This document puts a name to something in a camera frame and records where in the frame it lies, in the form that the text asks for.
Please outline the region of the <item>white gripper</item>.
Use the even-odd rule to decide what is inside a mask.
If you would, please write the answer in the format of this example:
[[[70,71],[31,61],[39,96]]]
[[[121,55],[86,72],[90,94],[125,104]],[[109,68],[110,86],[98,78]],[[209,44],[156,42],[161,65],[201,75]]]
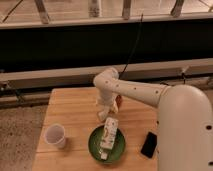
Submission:
[[[116,95],[112,95],[108,98],[98,97],[96,100],[96,105],[100,106],[101,109],[107,113],[116,114],[119,110],[119,107],[116,102]]]

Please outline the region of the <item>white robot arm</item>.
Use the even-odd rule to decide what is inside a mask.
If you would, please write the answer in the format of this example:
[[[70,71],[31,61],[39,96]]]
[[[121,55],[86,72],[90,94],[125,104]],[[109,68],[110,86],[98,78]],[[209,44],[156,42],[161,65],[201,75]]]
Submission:
[[[99,103],[119,94],[157,109],[157,171],[213,171],[213,106],[200,89],[187,85],[124,81],[111,67],[93,79]]]

